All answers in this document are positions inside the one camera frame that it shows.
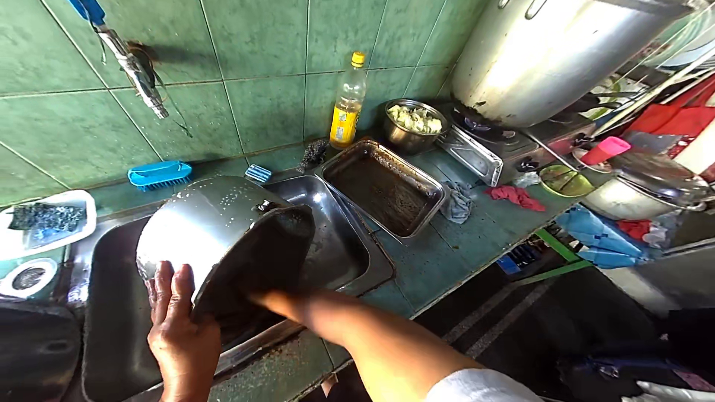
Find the cooking oil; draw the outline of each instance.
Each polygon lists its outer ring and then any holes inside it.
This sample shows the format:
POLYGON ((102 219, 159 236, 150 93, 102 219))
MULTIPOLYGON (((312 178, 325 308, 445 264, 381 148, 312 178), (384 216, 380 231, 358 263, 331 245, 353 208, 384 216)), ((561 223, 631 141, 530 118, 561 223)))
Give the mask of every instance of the cooking oil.
POLYGON ((367 71, 363 69, 364 65, 365 55, 362 52, 353 52, 350 66, 340 77, 330 127, 330 145, 334 148, 346 148, 355 140, 355 127, 367 91, 367 71))

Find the green tile wall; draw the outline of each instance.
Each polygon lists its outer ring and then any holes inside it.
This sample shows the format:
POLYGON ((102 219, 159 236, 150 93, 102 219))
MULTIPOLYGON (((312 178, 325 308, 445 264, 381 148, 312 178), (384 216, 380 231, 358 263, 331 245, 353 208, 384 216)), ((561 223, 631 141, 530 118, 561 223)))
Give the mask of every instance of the green tile wall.
POLYGON ((67 0, 6 0, 0 205, 120 180, 160 160, 246 155, 286 168, 299 143, 328 133, 352 50, 368 57, 367 128, 389 99, 448 93, 487 1, 101 0, 107 25, 155 56, 170 96, 170 117, 158 120, 114 57, 102 62, 99 39, 67 0), (261 156, 276 147, 286 158, 261 156))

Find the stainless steel sink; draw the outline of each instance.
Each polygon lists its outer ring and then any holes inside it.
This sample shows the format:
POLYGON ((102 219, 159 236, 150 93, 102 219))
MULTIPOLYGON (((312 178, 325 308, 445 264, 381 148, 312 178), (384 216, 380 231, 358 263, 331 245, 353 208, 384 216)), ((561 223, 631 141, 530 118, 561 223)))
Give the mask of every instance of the stainless steel sink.
MULTIPOLYGON (((389 260, 359 215, 313 175, 279 177, 267 189, 312 208, 316 232, 300 286, 320 286, 359 295, 389 279, 389 260)), ((72 245, 74 262, 68 300, 84 311, 83 399, 115 402, 151 399, 160 386, 157 363, 147 346, 151 328, 147 291, 137 273, 136 246, 142 228, 161 203, 97 224, 92 236, 72 245)), ((266 315, 243 338, 225 345, 217 374, 232 370, 257 351, 300 330, 266 315)))

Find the bottle label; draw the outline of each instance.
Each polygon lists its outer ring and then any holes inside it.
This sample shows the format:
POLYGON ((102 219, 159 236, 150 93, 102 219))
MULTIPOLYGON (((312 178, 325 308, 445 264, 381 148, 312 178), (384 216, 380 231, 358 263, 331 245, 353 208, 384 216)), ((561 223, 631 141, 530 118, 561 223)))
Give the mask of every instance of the bottle label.
POLYGON ((330 140, 338 144, 350 145, 355 138, 355 125, 358 123, 357 112, 345 112, 334 108, 332 111, 332 126, 330 140))

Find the hand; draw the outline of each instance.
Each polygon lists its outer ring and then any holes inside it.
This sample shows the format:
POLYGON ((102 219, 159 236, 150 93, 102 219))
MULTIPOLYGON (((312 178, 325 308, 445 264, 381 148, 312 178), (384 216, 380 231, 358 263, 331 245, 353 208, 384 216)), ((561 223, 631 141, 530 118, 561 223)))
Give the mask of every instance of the hand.
POLYGON ((147 281, 152 307, 149 349, 157 358, 164 379, 163 402, 205 402, 221 353, 221 332, 216 321, 189 319, 194 292, 191 267, 176 273, 162 261, 154 279, 147 281))

